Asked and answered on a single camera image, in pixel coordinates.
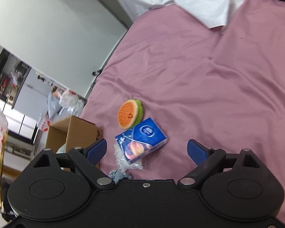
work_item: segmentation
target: brown box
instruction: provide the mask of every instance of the brown box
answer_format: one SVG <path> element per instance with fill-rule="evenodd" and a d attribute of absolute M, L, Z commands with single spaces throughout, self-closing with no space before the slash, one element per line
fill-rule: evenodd
<path fill-rule="evenodd" d="M 53 122 L 48 130 L 46 147 L 54 153 L 65 143 L 66 152 L 76 146 L 86 148 L 102 138 L 102 129 L 76 116 Z"/>

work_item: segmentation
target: blue tissue package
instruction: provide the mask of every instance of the blue tissue package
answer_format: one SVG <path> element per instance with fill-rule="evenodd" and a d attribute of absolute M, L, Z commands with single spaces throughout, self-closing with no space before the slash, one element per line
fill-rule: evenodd
<path fill-rule="evenodd" d="M 167 143 L 167 137 L 148 118 L 115 137 L 129 164 L 148 155 Z"/>

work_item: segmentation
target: orange round toy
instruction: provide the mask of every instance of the orange round toy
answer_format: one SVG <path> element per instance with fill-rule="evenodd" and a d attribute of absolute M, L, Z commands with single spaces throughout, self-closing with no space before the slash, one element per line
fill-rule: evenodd
<path fill-rule="evenodd" d="M 143 107 L 140 100 L 130 99 L 125 102 L 119 109 L 117 120 L 123 129 L 129 129 L 139 124 L 143 118 Z"/>

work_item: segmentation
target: bed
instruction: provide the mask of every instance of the bed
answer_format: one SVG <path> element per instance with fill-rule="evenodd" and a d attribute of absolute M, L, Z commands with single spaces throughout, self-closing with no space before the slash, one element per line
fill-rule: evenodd
<path fill-rule="evenodd" d="M 195 139 L 228 153 L 252 149 L 285 190 L 285 3 L 246 0 L 221 31 L 176 5 L 135 21 L 81 115 L 103 128 L 104 173 L 117 167 L 118 109 L 135 98 L 169 141 L 134 178 L 179 180 L 196 167 L 186 150 Z M 285 201 L 278 218 L 285 223 Z"/>

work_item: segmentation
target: logo on tissue pack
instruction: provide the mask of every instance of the logo on tissue pack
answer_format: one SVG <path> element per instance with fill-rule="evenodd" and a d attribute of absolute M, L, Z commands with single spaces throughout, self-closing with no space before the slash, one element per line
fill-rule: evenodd
<path fill-rule="evenodd" d="M 151 126 L 145 125 L 140 127 L 139 131 L 143 134 L 146 135 L 148 137 L 152 137 L 155 135 L 153 128 Z"/>

